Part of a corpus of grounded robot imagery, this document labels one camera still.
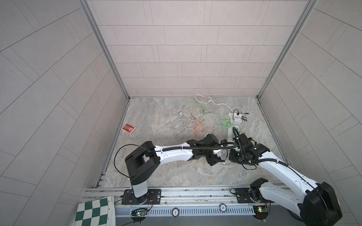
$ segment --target gray floor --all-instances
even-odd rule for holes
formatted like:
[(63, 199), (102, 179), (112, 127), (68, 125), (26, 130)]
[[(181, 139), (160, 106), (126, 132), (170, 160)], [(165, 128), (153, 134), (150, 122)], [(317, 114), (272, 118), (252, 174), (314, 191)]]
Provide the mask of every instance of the gray floor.
[[(109, 162), (103, 187), (130, 187), (130, 181), (119, 174), (114, 166), (113, 160), (116, 151), (125, 144), (141, 145), (145, 141), (152, 141), (154, 145), (166, 146), (177, 145), (187, 140), (201, 140), (206, 133), (195, 135), (193, 130), (186, 130), (182, 136), (176, 137), (171, 130), (173, 121), (178, 118), (182, 111), (189, 115), (187, 107), (182, 106), (194, 98), (134, 98), (131, 99), (124, 123), (130, 123), (136, 127), (132, 134), (121, 131), (115, 145), (111, 161)], [(242, 107), (248, 121), (241, 125), (241, 130), (246, 132), (258, 143), (262, 143), (282, 159), (265, 119), (257, 104), (255, 97), (213, 97), (215, 103), (227, 103), (231, 107)], [(201, 118), (199, 107), (191, 108), (196, 117)], [(226, 106), (220, 106), (216, 112), (226, 117)], [(227, 138), (227, 129), (218, 125), (219, 118), (206, 116), (205, 127), (219, 140)], [(124, 158), (131, 153), (135, 147), (123, 148), (116, 157), (117, 168), (127, 173)], [(258, 167), (256, 170), (245, 170), (241, 165), (236, 164), (232, 168), (226, 168), (219, 164), (210, 166), (205, 158), (192, 161), (177, 161), (159, 166), (147, 180), (149, 187), (156, 186), (208, 186), (208, 185), (236, 185), (250, 184), (259, 177), (263, 177), (272, 183), (281, 183), (266, 170)]]

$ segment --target mounting plate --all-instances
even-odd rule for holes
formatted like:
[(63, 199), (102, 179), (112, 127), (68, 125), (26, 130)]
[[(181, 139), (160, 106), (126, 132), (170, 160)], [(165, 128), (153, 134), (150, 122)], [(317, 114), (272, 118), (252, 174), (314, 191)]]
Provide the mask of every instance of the mounting plate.
[(250, 198), (249, 188), (235, 188), (236, 198), (238, 203), (255, 203)]
[(126, 197), (122, 199), (122, 205), (140, 205), (140, 204), (148, 204), (147, 196), (151, 196), (154, 205), (160, 204), (161, 199), (161, 189), (148, 189), (147, 194), (136, 198), (132, 189), (126, 189), (123, 193)]

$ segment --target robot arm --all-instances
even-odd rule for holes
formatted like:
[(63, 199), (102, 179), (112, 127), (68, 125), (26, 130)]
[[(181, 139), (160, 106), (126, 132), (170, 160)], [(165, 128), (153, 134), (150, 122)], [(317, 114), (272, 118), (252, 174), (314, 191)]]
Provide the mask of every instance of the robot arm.
[(271, 200), (299, 216), (307, 226), (334, 225), (342, 212), (333, 188), (299, 173), (282, 162), (262, 144), (252, 143), (245, 134), (235, 134), (235, 143), (219, 143), (213, 134), (200, 141), (189, 140), (181, 145), (154, 146), (147, 141), (125, 158), (134, 195), (141, 197), (148, 191), (147, 179), (158, 165), (173, 161), (189, 161), (205, 157), (213, 166), (222, 162), (219, 150), (230, 149), (229, 159), (238, 164), (259, 165), (287, 185), (290, 190), (278, 188), (266, 179), (259, 178), (251, 184), (250, 196), (255, 202)]

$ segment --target white cable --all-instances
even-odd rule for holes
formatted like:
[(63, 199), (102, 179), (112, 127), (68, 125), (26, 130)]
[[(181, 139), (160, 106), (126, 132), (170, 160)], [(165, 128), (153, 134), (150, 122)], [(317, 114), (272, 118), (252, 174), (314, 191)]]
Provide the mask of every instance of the white cable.
[(200, 95), (200, 94), (195, 94), (194, 95), (194, 98), (195, 98), (195, 100), (197, 101), (197, 102), (199, 102), (199, 103), (210, 103), (210, 102), (212, 102), (214, 105), (217, 105), (217, 106), (219, 106), (219, 105), (225, 105), (225, 106), (227, 106), (228, 108), (230, 108), (230, 110), (231, 110), (231, 107), (229, 106), (229, 105), (227, 105), (227, 104), (225, 104), (225, 103), (219, 103), (219, 104), (216, 104), (212, 99), (211, 99), (211, 97), (209, 97), (209, 96), (207, 96), (210, 100), (208, 101), (208, 102), (201, 102), (201, 101), (199, 101), (197, 98), (196, 98), (196, 95), (197, 96), (201, 96), (201, 97), (205, 97), (205, 96), (202, 96), (202, 95)]

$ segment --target black cable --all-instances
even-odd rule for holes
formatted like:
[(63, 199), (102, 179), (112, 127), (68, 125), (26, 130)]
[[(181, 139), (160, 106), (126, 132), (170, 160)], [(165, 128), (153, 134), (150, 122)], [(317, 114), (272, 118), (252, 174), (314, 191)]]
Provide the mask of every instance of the black cable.
[(121, 226), (125, 226), (125, 225), (127, 225), (127, 224), (129, 224), (129, 223), (134, 223), (134, 221), (131, 221), (131, 222), (125, 223), (125, 224), (123, 224), (123, 225), (121, 225)]
[(187, 149), (187, 150), (200, 150), (200, 149), (206, 149), (206, 150), (220, 150), (220, 149), (232, 149), (232, 148), (236, 148), (237, 144), (234, 142), (225, 142), (222, 143), (222, 145), (224, 144), (232, 144), (232, 146), (226, 146), (226, 147), (182, 147), (182, 146), (177, 146), (177, 147), (169, 147), (169, 148), (164, 148), (162, 151), (166, 152), (166, 151), (171, 151), (171, 150), (176, 150), (176, 149)]
[(115, 168), (120, 174), (122, 174), (123, 176), (125, 176), (125, 177), (127, 177), (127, 178), (130, 178), (130, 177), (127, 176), (126, 174), (121, 173), (121, 172), (117, 169), (117, 167), (115, 166), (115, 158), (116, 158), (118, 152), (119, 152), (122, 148), (124, 148), (125, 146), (129, 146), (129, 145), (137, 146), (137, 147), (139, 147), (139, 148), (142, 148), (142, 149), (144, 149), (144, 150), (146, 150), (146, 151), (150, 151), (150, 152), (160, 152), (160, 151), (155, 151), (155, 150), (147, 150), (146, 148), (141, 147), (141, 146), (139, 146), (139, 145), (137, 145), (137, 144), (126, 144), (126, 145), (123, 145), (122, 147), (120, 147), (120, 148), (118, 149), (118, 151), (116, 152), (116, 154), (114, 155), (113, 164), (114, 164), (114, 168)]

